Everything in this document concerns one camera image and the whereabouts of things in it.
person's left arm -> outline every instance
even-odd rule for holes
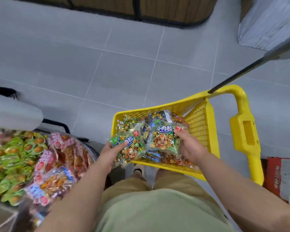
[[[89,166],[88,171],[75,187],[57,203],[35,232],[89,232],[98,210],[106,176],[112,163],[127,143],[111,148],[107,143],[98,160]]]

forearm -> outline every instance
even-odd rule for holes
[[[274,194],[211,153],[200,160],[199,168],[231,214],[269,231],[290,231],[290,206]]]
[[[91,231],[106,176],[97,162],[90,165],[84,177],[54,206],[36,232]]]

tan shorts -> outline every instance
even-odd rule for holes
[[[194,179],[181,173],[165,170],[154,185],[154,190],[158,189],[172,189],[190,196],[202,197],[213,202],[220,208],[213,197],[211,197]],[[110,199],[121,194],[151,190],[152,188],[149,183],[138,178],[127,178],[106,189],[102,193],[100,205],[102,206]]]

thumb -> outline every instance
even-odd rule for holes
[[[187,133],[187,131],[186,130],[182,130],[182,131],[178,131],[177,129],[174,129],[174,133],[178,136],[178,137],[180,137],[182,140],[185,140],[185,139],[187,139],[187,137],[188,137],[188,133]]]
[[[117,155],[123,148],[125,148],[127,146],[127,144],[128,144],[128,141],[125,141],[125,142],[120,143],[117,146],[113,147],[111,150],[114,154],[116,153],[116,155]]]

green shirt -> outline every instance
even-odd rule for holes
[[[95,231],[234,231],[223,211],[171,189],[119,195],[97,214]]]

